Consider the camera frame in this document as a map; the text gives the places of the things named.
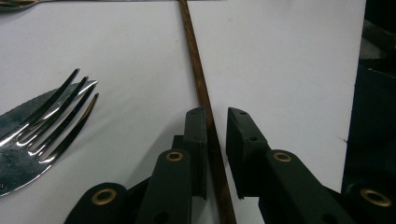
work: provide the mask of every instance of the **fork tine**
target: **fork tine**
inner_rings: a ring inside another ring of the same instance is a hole
[[[44,103],[42,106],[40,106],[35,113],[33,113],[29,118],[23,122],[23,124],[32,124],[35,123],[38,119],[40,119],[44,113],[47,112],[47,110],[50,109],[50,107],[55,104],[55,102],[58,100],[58,98],[64,93],[64,91],[67,89],[67,87],[70,85],[70,83],[74,80],[76,75],[78,74],[79,69],[76,69],[70,77],[62,84],[62,86],[55,92],[53,95],[48,99],[46,103]]]
[[[95,85],[91,86],[87,92],[83,95],[81,100],[78,102],[78,104],[75,106],[72,112],[64,119],[64,121],[56,128],[56,130],[46,139],[44,142],[40,144],[40,146],[37,148],[37,152],[39,152],[37,157],[41,156],[43,153],[45,153],[48,148],[53,144],[53,142],[61,135],[61,133],[64,131],[64,129],[70,124],[72,119],[76,116],[78,111],[82,108],[84,103],[88,100],[88,97],[92,93],[93,89],[95,88]],[[77,137],[79,131],[82,129],[84,126],[86,120],[88,119],[88,116],[91,114],[93,107],[96,103],[96,100],[98,98],[98,93],[96,93],[93,96],[93,99],[91,100],[90,105],[88,106],[87,110],[84,112],[83,116],[81,119],[78,121],[76,126],[73,128],[73,130],[66,136],[66,138],[62,141],[62,143],[57,146],[47,158],[53,157],[53,159],[50,159],[51,161],[56,161],[59,156],[64,153],[67,148],[72,144],[74,139]]]
[[[36,129],[33,133],[30,133],[28,137],[21,136],[24,140],[20,141],[20,144],[25,145],[29,144],[31,146],[43,135],[52,124],[62,115],[62,113],[69,107],[74,99],[78,96],[79,91],[82,89],[84,84],[87,82],[88,77],[84,77],[73,90],[73,92],[67,97],[64,103],[59,107],[59,109],[50,116],[43,125],[41,125],[38,129]]]
[[[96,93],[93,96],[93,99],[90,102],[90,105],[88,108],[85,110],[84,114],[82,117],[79,119],[78,123],[76,126],[73,128],[73,130],[66,136],[66,138],[61,142],[59,146],[57,146],[49,155],[48,157],[43,161],[43,162],[50,162],[54,163],[56,162],[62,154],[67,150],[67,148],[73,143],[73,141],[76,139],[77,135],[81,131],[81,129],[84,127],[85,122],[88,120],[88,117],[90,116],[95,104],[96,100],[99,97],[99,93]]]
[[[11,132],[9,132],[6,136],[0,139],[0,146],[5,145],[15,136],[20,134],[23,130],[27,129],[29,126],[35,124],[46,112],[51,108],[51,106],[58,100],[58,98],[64,93],[69,84],[74,80],[76,75],[78,74],[79,69],[76,69],[70,77],[62,84],[62,86],[55,92],[53,95],[40,106],[31,116],[29,116],[26,120],[24,120],[20,125],[15,127]]]

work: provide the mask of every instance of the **thin brown stick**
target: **thin brown stick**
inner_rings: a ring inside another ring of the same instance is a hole
[[[194,74],[195,89],[198,95],[199,105],[206,111],[206,128],[208,141],[208,160],[212,174],[213,186],[218,202],[219,218],[221,224],[236,224],[233,211],[233,201],[228,187],[227,175],[224,170],[224,162],[221,156],[218,133],[213,118],[212,106],[205,83],[204,70],[199,57],[198,46],[192,28],[191,16],[187,0],[179,0],[181,16],[183,18],[184,30]]]

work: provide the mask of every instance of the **fork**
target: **fork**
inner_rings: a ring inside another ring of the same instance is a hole
[[[84,114],[70,133],[55,149],[50,151],[51,145],[55,140],[61,140],[59,137],[62,132],[69,126],[78,111],[88,100],[96,86],[96,81],[83,89],[84,84],[88,80],[87,77],[84,77],[54,113],[47,116],[48,118],[43,118],[43,116],[52,108],[52,105],[58,102],[58,98],[63,95],[67,87],[72,83],[78,71],[76,69],[66,82],[37,111],[11,132],[0,138],[0,196],[20,189],[39,178],[60,158],[76,139],[93,110],[99,96],[98,93],[93,96]],[[54,126],[56,126],[54,125],[55,122],[64,114],[66,108],[76,101],[75,99],[77,99],[81,91],[85,93],[83,93],[76,106],[55,130],[50,133],[49,131],[52,131]]]
[[[0,0],[0,11],[26,9],[45,2],[154,2],[158,0]]]

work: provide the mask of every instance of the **screw hole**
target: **screw hole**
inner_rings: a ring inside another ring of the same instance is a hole
[[[392,201],[387,196],[373,189],[362,189],[361,196],[369,203],[381,207],[389,207],[392,205]]]
[[[277,153],[275,153],[275,154],[274,154],[274,158],[275,158],[277,161],[284,161],[284,162],[291,161],[291,156],[289,156],[288,154],[283,153],[283,152],[277,152]]]
[[[322,221],[326,224],[337,224],[337,218],[335,218],[334,216],[330,215],[330,214],[324,214],[322,216]]]
[[[92,203],[96,205],[105,205],[111,203],[117,196],[114,189],[101,189],[92,196]]]
[[[158,224],[166,223],[169,220],[169,215],[161,212],[154,217],[154,222]]]
[[[166,155],[166,159],[169,161],[181,161],[181,159],[183,159],[183,154],[180,152],[170,152]]]

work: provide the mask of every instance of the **white table surface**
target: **white table surface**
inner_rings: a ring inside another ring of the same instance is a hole
[[[219,140],[227,108],[246,110],[271,148],[300,157],[339,190],[357,71],[364,0],[190,2]],[[198,106],[178,2],[40,4],[0,14],[0,114],[54,88],[75,69],[99,101],[74,144],[28,187],[0,198],[2,224],[63,223],[89,188],[127,188],[150,176]],[[263,223],[258,199],[239,201],[238,223]],[[193,199],[192,223],[219,223]]]

